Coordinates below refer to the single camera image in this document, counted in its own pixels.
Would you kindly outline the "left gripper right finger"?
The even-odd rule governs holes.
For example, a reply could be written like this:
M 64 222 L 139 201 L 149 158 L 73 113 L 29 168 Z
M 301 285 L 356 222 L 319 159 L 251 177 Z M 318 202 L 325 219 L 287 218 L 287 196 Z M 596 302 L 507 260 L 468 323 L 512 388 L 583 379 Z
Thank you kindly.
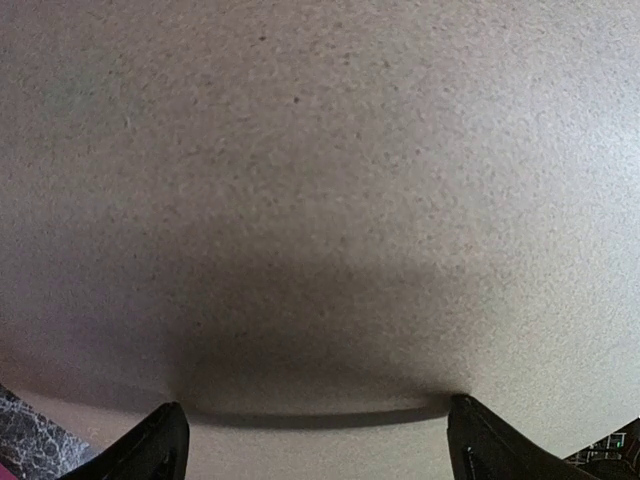
M 530 441 L 480 401 L 455 395 L 447 440 L 456 479 L 590 479 Z

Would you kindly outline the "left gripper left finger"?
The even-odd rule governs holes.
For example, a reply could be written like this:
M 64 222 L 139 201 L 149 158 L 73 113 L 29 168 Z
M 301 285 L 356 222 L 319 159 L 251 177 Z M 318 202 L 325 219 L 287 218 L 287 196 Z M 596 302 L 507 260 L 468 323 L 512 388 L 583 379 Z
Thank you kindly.
M 160 405 L 101 454 L 62 476 L 64 480 L 182 480 L 190 429 L 177 402 Z

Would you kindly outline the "brown backing board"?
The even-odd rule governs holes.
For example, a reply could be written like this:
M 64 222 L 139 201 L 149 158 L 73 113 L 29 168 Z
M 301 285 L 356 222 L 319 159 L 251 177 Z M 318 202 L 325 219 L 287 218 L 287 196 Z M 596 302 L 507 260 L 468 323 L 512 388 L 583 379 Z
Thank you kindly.
M 5 1 L 1 381 L 192 479 L 447 479 L 639 414 L 635 1 Z

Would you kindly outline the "pink wooden picture frame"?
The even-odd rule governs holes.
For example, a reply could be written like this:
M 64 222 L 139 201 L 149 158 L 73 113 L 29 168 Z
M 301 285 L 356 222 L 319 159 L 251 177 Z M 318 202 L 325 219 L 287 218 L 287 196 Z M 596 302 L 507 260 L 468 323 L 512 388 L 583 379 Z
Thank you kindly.
M 0 464 L 0 480 L 18 480 L 3 464 Z

